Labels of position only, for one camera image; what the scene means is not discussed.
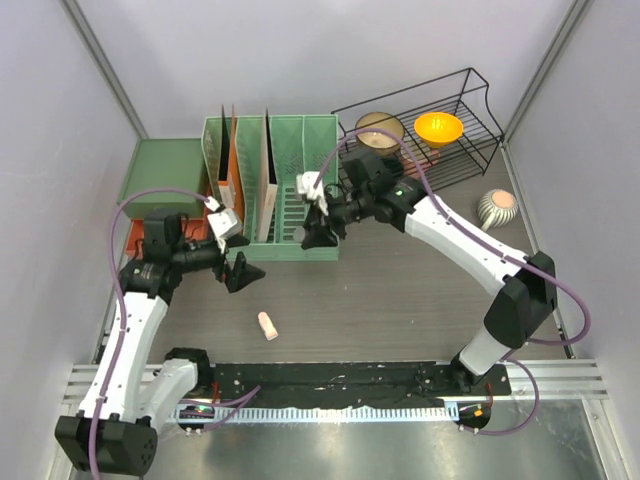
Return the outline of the orange folder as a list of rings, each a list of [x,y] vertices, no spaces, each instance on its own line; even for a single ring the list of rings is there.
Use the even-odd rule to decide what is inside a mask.
[[[232,107],[230,117],[226,117],[225,112],[222,111],[221,126],[221,147],[218,172],[218,188],[220,197],[223,205],[225,207],[232,208],[238,215],[241,223],[244,223],[245,200],[236,146],[237,116],[235,107]]]

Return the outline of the white folder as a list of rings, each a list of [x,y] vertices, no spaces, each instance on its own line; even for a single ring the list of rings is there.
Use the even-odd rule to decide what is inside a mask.
[[[269,112],[265,111],[261,134],[260,179],[258,182],[257,240],[259,243],[266,243],[268,240],[278,191],[270,127]]]

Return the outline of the green file organizer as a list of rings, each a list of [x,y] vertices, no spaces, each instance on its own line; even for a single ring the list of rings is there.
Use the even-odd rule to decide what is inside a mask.
[[[257,240],[264,115],[237,116],[236,146],[245,200],[243,234],[250,240],[243,251],[251,261],[336,261],[338,247],[303,250],[294,232],[302,227],[307,215],[307,205],[295,195],[296,176],[321,169],[338,142],[338,117],[332,114],[269,116],[278,191],[266,243]],[[222,203],[218,188],[221,124],[222,113],[204,120],[201,148],[211,191]]]

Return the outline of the drawer box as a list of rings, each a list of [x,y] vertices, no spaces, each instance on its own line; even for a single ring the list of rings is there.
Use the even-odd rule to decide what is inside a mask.
[[[200,139],[143,139],[137,143],[121,187],[120,199],[158,188],[179,188],[201,195],[210,193]],[[129,203],[123,211],[132,222],[125,248],[128,256],[134,255],[144,236],[144,217],[158,208],[177,210],[189,217],[183,223],[187,238],[207,238],[209,228],[202,201],[175,193],[145,195]]]

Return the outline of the blue grey bottle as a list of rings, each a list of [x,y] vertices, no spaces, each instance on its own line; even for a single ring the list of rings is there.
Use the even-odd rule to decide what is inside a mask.
[[[295,230],[295,232],[294,232],[294,238],[297,241],[302,241],[304,239],[305,235],[306,235],[306,232],[302,227],[297,228]]]

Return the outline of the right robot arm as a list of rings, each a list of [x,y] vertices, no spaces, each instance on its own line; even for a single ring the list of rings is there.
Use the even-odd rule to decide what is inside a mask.
[[[554,312],[554,261],[501,245],[428,194],[420,180],[395,177],[380,158],[350,158],[344,170],[350,185],[337,196],[318,172],[297,176],[296,193],[309,206],[302,249],[333,247],[345,238],[347,225],[373,218],[434,247],[469,273],[493,301],[479,331],[451,361],[449,382],[462,394],[477,393],[489,370]]]

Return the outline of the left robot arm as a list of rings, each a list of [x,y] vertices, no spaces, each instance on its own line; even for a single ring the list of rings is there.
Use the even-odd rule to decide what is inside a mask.
[[[185,347],[172,349],[151,383],[141,385],[151,345],[183,276],[210,270],[234,293],[265,275],[242,253],[228,261],[230,247],[249,243],[232,209],[214,206],[207,217],[211,233],[204,241],[187,238],[185,219],[171,209],[144,219],[141,254],[117,274],[114,330],[93,383],[77,413],[57,422],[55,438],[67,458],[93,476],[144,476],[159,432],[179,402],[186,395],[203,398],[212,389],[208,354]]]

